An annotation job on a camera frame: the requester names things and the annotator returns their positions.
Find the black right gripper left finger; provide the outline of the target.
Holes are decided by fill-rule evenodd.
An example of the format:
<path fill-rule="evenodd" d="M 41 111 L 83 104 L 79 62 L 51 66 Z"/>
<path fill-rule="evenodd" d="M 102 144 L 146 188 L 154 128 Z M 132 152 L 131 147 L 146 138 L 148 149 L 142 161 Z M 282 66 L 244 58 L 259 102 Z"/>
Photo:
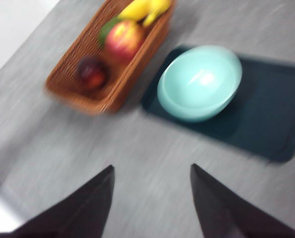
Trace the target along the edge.
<path fill-rule="evenodd" d="M 70 196 L 0 238 L 100 238 L 113 200 L 112 165 Z"/>

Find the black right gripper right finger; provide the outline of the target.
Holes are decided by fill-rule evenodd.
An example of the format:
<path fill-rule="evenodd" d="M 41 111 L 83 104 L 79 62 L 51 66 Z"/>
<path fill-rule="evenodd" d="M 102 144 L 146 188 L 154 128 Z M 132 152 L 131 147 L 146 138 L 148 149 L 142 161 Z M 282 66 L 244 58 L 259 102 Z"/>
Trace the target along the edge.
<path fill-rule="evenodd" d="M 295 238 L 295 230 L 238 196 L 192 164 L 195 211 L 206 238 Z"/>

